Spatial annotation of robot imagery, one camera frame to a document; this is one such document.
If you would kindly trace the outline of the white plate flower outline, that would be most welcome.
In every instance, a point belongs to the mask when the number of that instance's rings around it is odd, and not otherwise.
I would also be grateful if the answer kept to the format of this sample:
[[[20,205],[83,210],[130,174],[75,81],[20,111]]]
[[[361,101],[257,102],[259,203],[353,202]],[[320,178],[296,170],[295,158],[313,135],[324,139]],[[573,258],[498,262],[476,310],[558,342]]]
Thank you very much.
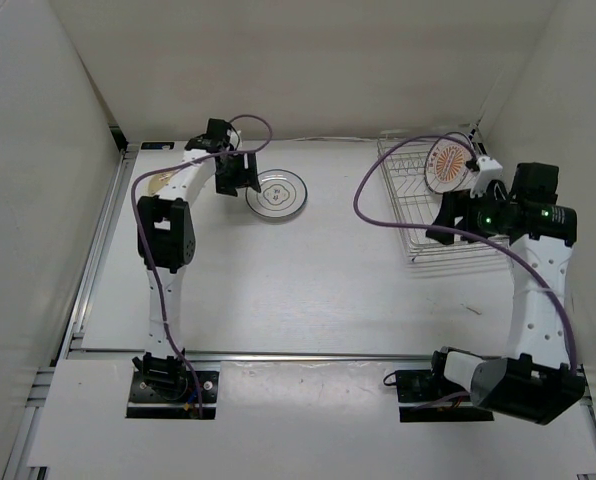
[[[248,187],[245,201],[249,209],[267,222],[285,222],[299,216],[308,201],[304,180],[285,169],[269,169],[258,175],[259,190]]]

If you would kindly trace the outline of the white plate orange pattern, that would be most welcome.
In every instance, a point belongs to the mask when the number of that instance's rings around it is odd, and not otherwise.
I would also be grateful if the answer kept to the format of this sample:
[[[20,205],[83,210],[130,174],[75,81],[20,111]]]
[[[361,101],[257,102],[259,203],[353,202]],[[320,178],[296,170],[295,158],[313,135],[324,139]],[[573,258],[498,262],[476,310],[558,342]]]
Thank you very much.
[[[465,187],[471,146],[469,137],[461,132],[447,133],[433,143],[424,164],[424,181],[431,192],[444,194]]]

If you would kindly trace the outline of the cream plate with calligraphy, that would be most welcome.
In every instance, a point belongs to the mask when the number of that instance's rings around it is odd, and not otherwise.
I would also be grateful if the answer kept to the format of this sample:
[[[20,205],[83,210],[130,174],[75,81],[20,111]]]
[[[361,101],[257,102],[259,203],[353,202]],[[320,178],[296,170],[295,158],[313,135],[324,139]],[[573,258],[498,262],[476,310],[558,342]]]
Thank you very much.
[[[178,173],[177,170],[166,173],[159,173],[150,177],[147,185],[147,194],[149,196],[157,195],[163,188],[165,188],[172,177]]]

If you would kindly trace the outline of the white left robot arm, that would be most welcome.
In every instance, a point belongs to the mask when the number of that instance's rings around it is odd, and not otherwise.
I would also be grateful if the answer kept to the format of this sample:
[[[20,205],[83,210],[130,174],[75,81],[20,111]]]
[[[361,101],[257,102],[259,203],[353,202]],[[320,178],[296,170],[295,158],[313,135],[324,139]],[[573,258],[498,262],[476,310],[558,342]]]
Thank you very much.
[[[180,164],[143,174],[131,186],[138,253],[149,281],[148,339],[133,363],[142,381],[168,402],[201,390],[178,340],[182,283],[196,250],[191,207],[210,179],[219,195],[261,191],[257,151],[241,148],[234,120],[209,119],[206,131],[185,145]]]

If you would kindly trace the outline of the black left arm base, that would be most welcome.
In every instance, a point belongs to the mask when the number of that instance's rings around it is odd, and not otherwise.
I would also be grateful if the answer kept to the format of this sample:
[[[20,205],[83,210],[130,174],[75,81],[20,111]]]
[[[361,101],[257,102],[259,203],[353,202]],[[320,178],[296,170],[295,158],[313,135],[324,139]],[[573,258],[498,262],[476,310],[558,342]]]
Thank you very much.
[[[129,389],[125,417],[149,420],[214,420],[220,385],[219,370],[196,371],[200,393],[196,391],[193,375],[178,386],[166,388],[146,380],[135,370]]]

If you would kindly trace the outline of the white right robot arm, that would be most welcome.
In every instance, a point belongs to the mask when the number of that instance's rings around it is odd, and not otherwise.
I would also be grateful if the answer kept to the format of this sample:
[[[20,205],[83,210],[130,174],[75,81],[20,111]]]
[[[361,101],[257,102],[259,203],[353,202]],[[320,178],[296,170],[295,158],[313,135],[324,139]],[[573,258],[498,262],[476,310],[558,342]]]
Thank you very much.
[[[557,203],[556,166],[520,163],[510,188],[496,160],[481,156],[468,166],[473,186],[443,194],[426,236],[443,245],[456,236],[482,243],[507,238],[502,251],[511,259],[514,287],[510,331],[499,358],[452,347],[435,352],[427,387],[438,399],[466,396],[477,408],[546,425],[585,390],[564,309],[577,214]]]

